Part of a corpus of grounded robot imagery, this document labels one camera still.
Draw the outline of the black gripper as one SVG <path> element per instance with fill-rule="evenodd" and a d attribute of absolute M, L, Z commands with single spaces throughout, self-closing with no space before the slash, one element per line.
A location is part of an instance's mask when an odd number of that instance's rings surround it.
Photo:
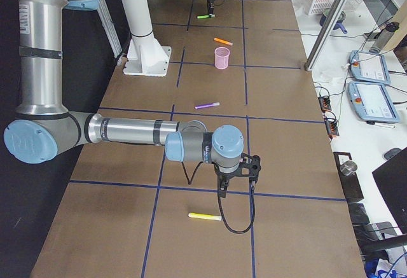
<path fill-rule="evenodd" d="M 261 159 L 258 155 L 250 156 L 242 153 L 238 164 L 227 172 L 227 168 L 221 167 L 217 162 L 213 162 L 214 171 L 217 175 L 217 191 L 219 198 L 225 198 L 230 184 L 234 177 L 245 177 L 248 179 L 249 188 L 254 191 L 258 182 L 259 172 L 261 170 Z"/>
<path fill-rule="evenodd" d="M 209 8 L 209 18 L 214 17 L 214 3 L 215 0 L 207 0 L 207 7 Z"/>

